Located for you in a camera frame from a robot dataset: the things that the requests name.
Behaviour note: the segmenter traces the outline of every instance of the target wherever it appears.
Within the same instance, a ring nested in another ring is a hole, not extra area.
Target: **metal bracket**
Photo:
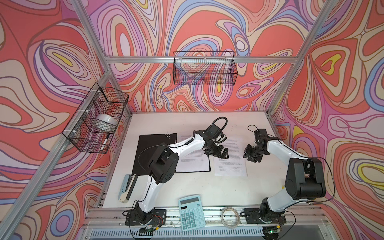
[[[147,214],[152,215],[152,218],[148,223],[142,224],[140,222],[140,218],[136,214],[136,210],[135,209],[128,210],[127,218],[125,219],[125,225],[126,226],[140,226],[140,225],[157,226],[160,224],[165,224],[165,222],[166,222],[166,217],[167,217],[167,210],[166,209],[154,209]]]
[[[259,209],[260,208],[246,208],[244,212],[240,213],[240,216],[245,217],[247,224],[265,224],[266,222],[260,218]],[[276,218],[268,223],[285,224],[287,222],[283,212],[276,212],[274,217]]]

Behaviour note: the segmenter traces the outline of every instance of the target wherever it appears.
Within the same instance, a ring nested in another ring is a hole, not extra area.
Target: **white tabletop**
[[[147,176],[138,177],[128,203],[118,200],[124,176],[132,172],[141,134],[190,132],[192,135],[193,130],[204,130],[221,116],[228,118],[224,134],[228,138],[242,138],[242,149],[255,141],[254,134],[247,130],[250,124],[265,128],[273,135],[264,112],[133,114],[103,207],[132,207],[133,201],[141,198]],[[222,126],[220,121],[217,122],[218,126]],[[175,174],[162,187],[156,199],[156,207],[176,207],[178,199],[194,194],[201,196],[203,206],[257,205],[265,197],[271,197],[281,190],[287,171],[287,167],[274,155],[264,155],[260,163],[246,160],[247,177],[215,176],[212,156],[210,164],[211,172]]]

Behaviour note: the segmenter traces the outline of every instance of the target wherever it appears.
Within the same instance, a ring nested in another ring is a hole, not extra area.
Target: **black wire basket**
[[[81,115],[79,121],[73,129],[64,130],[69,132],[69,134],[64,131],[63,134],[80,152],[105,154],[116,132],[129,96],[115,88],[97,86],[98,88],[92,101]],[[110,120],[103,121],[99,119],[102,118],[100,116],[103,116],[103,114],[104,116],[105,114],[108,115]]]
[[[175,85],[235,85],[234,51],[174,51]]]

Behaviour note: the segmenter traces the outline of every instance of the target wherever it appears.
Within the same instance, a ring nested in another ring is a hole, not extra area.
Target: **colorful patterned wall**
[[[114,64],[132,111],[263,111],[289,68],[284,63],[238,64],[234,86],[174,85],[173,64]]]
[[[296,56],[322,0],[92,1],[86,10],[111,56],[173,56],[233,50],[236,56]],[[266,110],[288,64],[238,65],[235,86],[174,86],[173,64],[114,64],[132,111]]]
[[[69,1],[0,1],[0,220],[103,74]],[[13,239],[73,239],[99,195],[108,154],[69,146]]]
[[[331,165],[322,208],[340,239],[384,239],[383,39],[383,1],[339,1],[273,115],[285,143]]]

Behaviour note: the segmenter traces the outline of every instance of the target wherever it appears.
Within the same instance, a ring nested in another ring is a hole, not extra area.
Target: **clipboard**
[[[133,168],[132,168],[132,175],[133,174],[137,174],[138,176],[148,175],[149,173],[148,161],[152,157],[155,150],[157,149],[156,145],[160,145],[162,143],[166,143],[170,145],[170,144],[175,144],[176,142],[177,142],[177,133],[140,135],[139,141],[137,143],[135,161],[133,163]],[[211,171],[211,164],[209,161],[209,157],[207,156],[207,158],[209,163],[209,171],[198,171],[198,172]]]

